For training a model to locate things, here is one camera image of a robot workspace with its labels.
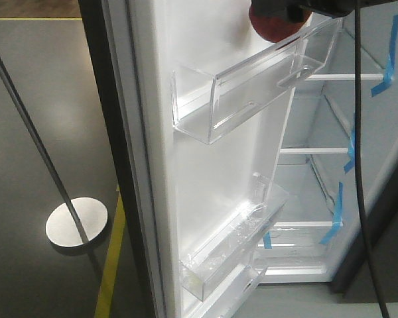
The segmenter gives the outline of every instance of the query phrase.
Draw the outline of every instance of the red object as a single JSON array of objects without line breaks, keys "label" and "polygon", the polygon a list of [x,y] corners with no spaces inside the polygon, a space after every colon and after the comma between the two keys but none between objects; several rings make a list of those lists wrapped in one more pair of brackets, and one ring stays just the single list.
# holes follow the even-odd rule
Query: red object
[{"label": "red object", "polygon": [[249,20],[257,33],[264,40],[277,43],[299,31],[308,20],[311,11],[304,11],[304,22],[290,23],[279,17],[258,17],[254,15],[253,7],[249,8]]}]

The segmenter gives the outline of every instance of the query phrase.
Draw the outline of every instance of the round metal base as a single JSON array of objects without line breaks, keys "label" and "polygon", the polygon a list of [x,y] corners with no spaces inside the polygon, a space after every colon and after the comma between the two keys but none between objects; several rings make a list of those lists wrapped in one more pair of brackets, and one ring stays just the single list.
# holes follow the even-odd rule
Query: round metal base
[{"label": "round metal base", "polygon": [[[71,202],[90,242],[105,228],[107,209],[102,202],[91,197],[79,197],[71,200]],[[81,236],[65,203],[59,205],[48,217],[46,235],[52,243],[58,246],[77,247],[83,245]]]}]

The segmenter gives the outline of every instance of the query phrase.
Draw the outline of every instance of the black cable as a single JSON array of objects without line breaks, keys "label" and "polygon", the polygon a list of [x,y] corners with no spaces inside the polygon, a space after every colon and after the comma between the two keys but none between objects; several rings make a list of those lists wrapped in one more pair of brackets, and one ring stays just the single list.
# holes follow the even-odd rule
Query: black cable
[{"label": "black cable", "polygon": [[21,116],[31,138],[33,139],[33,142],[34,142],[35,146],[37,147],[37,150],[40,153],[41,158],[43,159],[44,163],[46,164],[46,167],[54,181],[54,184],[56,184],[56,187],[58,188],[60,195],[62,196],[63,200],[65,201],[65,204],[71,214],[71,217],[73,218],[73,220],[75,222],[75,226],[80,234],[83,244],[87,244],[88,237],[87,237],[86,231],[84,230],[84,228],[81,224],[80,217],[78,216],[78,214],[75,210],[75,207],[71,202],[68,192],[66,191],[66,189],[62,183],[62,180],[60,179],[60,176],[59,176],[58,172],[56,171],[56,168],[54,167],[54,164],[53,164],[52,160],[50,159],[50,156],[48,155],[47,149],[44,146],[44,144],[40,138],[40,135],[38,134],[38,131],[35,128],[33,121],[31,120],[31,117],[27,111],[27,108],[25,108],[25,105],[22,102],[21,96],[19,95],[15,85],[13,84],[13,81],[12,81],[9,73],[7,72],[7,69],[6,69],[3,61],[1,60],[1,57],[0,57],[0,78],[1,78],[1,81],[3,82],[4,86],[6,87],[13,103],[15,104],[15,107],[16,107],[19,115]]},{"label": "black cable", "polygon": [[367,217],[364,206],[363,193],[363,178],[362,178],[362,163],[361,163],[361,0],[355,2],[355,96],[356,96],[356,115],[355,115],[355,175],[356,175],[356,189],[358,201],[358,214],[360,215],[361,230],[364,239],[365,253],[367,256],[367,263],[370,270],[373,288],[375,290],[377,301],[379,303],[380,311],[383,318],[389,318],[386,301],[383,296],[379,278],[371,251],[371,239],[367,225]]}]

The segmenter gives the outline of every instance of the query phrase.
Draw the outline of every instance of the metal pole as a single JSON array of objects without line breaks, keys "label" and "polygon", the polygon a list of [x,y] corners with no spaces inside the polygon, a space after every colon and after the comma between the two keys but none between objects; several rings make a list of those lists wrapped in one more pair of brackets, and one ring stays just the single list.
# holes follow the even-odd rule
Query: metal pole
[{"label": "metal pole", "polygon": [[77,227],[77,230],[81,236],[81,240],[83,244],[88,243],[88,238],[87,234],[81,224],[81,220],[75,210],[74,205],[72,204],[68,192],[66,192],[66,189],[62,183],[62,180],[60,179],[58,172],[56,171],[56,168],[54,167],[54,164],[52,163],[52,160],[50,159],[50,156],[48,155],[48,152],[46,150],[46,147],[44,147],[44,144],[41,141],[40,135],[38,134],[33,121],[31,120],[27,109],[25,108],[21,97],[18,94],[18,91],[16,90],[15,85],[12,82],[12,79],[9,75],[9,73],[6,70],[5,65],[3,64],[3,61],[0,58],[0,78],[3,81],[3,84],[5,84],[5,87],[7,91],[9,92],[9,95],[12,98],[13,103],[15,104],[15,107],[17,108],[19,115],[21,116],[29,134],[31,135],[31,138],[33,139],[35,146],[38,149],[38,152],[41,155],[41,158],[44,160],[44,163],[46,164],[46,167],[48,171],[50,172],[50,175],[53,178],[54,183],[56,184],[56,187],[58,188],[60,195],[62,196],[63,200],[65,201],[65,204],[75,222],[75,226]]}]

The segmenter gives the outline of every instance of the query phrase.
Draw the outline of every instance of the black wire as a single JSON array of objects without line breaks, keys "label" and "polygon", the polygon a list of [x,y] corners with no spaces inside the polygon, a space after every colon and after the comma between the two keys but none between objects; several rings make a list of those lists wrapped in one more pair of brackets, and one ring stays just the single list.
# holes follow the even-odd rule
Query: black wire
[{"label": "black wire", "polygon": [[383,296],[379,278],[371,251],[371,239],[367,225],[367,217],[364,206],[362,163],[361,163],[361,0],[355,2],[355,96],[356,96],[356,115],[355,115],[355,175],[358,201],[358,213],[360,215],[361,230],[364,239],[365,253],[370,270],[371,280],[377,296],[380,311],[383,318],[389,318],[386,301]]}]

